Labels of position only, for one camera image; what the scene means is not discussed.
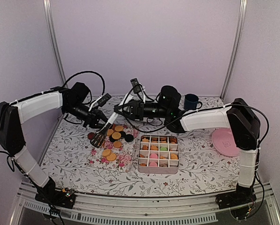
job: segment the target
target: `robotic arm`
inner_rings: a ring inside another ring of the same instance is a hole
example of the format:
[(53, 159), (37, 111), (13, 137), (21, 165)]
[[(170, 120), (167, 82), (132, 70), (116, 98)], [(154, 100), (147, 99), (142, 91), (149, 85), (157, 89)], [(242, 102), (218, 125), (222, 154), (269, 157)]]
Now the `robotic arm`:
[[(136, 79), (131, 80), (134, 93), (143, 88)], [(235, 144), (240, 149), (240, 175), (236, 191), (217, 195), (219, 208), (229, 208), (256, 200), (253, 191), (259, 156), (260, 120), (241, 98), (213, 109), (182, 111), (178, 108), (180, 93), (172, 86), (164, 86), (157, 102), (132, 100), (116, 105), (114, 111), (130, 120), (165, 118), (165, 126), (174, 133), (202, 128), (231, 128)]]
[(21, 125), (37, 115), (60, 108), (62, 113), (70, 113), (84, 121), (84, 127), (89, 125), (91, 128), (101, 128), (104, 124), (100, 124), (100, 120), (106, 122), (107, 118), (98, 107), (102, 107), (111, 96), (105, 94), (99, 97), (89, 108), (82, 103), (88, 93), (88, 87), (77, 82), (71, 89), (57, 87), (10, 104), (0, 103), (0, 144), (19, 170), (36, 186), (38, 201), (72, 208), (75, 195), (67, 188), (55, 190), (55, 182), (29, 153)]

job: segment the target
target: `floral placemat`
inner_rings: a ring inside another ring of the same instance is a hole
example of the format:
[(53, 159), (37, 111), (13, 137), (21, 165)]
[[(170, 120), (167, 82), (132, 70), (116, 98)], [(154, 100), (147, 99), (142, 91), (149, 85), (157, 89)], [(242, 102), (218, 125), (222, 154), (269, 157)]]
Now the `floral placemat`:
[[(102, 108), (109, 117), (114, 105), (123, 96), (112, 97)], [(219, 97), (201, 97), (203, 108), (222, 105)], [(126, 120), (119, 116), (117, 124)], [(132, 122), (141, 130), (154, 130), (145, 122)], [(91, 144), (87, 138), (88, 128), (62, 121), (41, 165), (54, 179), (57, 187), (74, 188), (76, 191), (117, 196), (177, 196), (198, 195), (235, 189), (239, 176), (239, 158), (225, 157), (213, 147), (211, 135), (214, 129), (200, 129), (184, 134), (173, 134), (163, 129), (152, 134), (174, 135), (179, 139), (180, 168), (177, 174), (144, 174), (137, 170), (139, 147), (135, 146), (129, 172), (104, 170), (90, 167)]]
[[(122, 143), (122, 146), (120, 148), (115, 148), (109, 138), (106, 137), (105, 144), (101, 148), (91, 146), (91, 151), (87, 156), (86, 166), (126, 173), (129, 171), (132, 164), (132, 157), (135, 153), (138, 131), (126, 124), (122, 126), (127, 135), (133, 135), (134, 140), (132, 142), (126, 142), (124, 139), (120, 139), (119, 141)], [(110, 149), (112, 153), (116, 154), (117, 158), (115, 161), (110, 162), (106, 157), (102, 156), (102, 152), (105, 149)]]

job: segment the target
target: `red disc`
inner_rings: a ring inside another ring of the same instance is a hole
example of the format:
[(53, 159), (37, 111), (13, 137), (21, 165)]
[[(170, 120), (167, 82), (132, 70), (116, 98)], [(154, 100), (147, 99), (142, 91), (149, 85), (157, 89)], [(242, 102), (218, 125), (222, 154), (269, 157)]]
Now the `red disc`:
[(93, 137), (94, 137), (94, 135), (95, 135), (95, 133), (90, 132), (90, 133), (88, 134), (88, 138), (89, 138), (90, 140), (92, 140), (92, 139), (93, 139)]

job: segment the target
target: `mug handle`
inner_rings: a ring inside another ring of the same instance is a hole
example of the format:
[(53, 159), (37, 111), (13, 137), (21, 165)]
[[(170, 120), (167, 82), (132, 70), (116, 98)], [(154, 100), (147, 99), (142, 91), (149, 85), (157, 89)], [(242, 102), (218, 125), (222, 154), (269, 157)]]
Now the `mug handle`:
[(199, 108), (196, 108), (196, 109), (200, 109), (200, 108), (202, 107), (202, 102), (201, 102), (201, 101), (198, 101), (197, 104), (199, 104), (199, 103), (200, 103), (200, 107), (199, 107)]

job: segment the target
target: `ventilation grille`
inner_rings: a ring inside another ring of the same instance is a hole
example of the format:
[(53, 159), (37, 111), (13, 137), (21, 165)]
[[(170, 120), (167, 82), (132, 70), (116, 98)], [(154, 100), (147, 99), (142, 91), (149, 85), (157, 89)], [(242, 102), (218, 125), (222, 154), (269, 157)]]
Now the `ventilation grille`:
[[(25, 200), (25, 208), (49, 214), (49, 207), (40, 203), (30, 202)], [(65, 219), (73, 220), (76, 222), (83, 222), (86, 224), (92, 225), (199, 225), (199, 224), (208, 224), (212, 222), (217, 222), (216, 214), (206, 214), (202, 216), (194, 217), (182, 217), (182, 218), (166, 218), (166, 219), (123, 219), (123, 218), (111, 218), (111, 217), (100, 217), (100, 216), (91, 216), (85, 213), (77, 212), (63, 212), (61, 216)]]

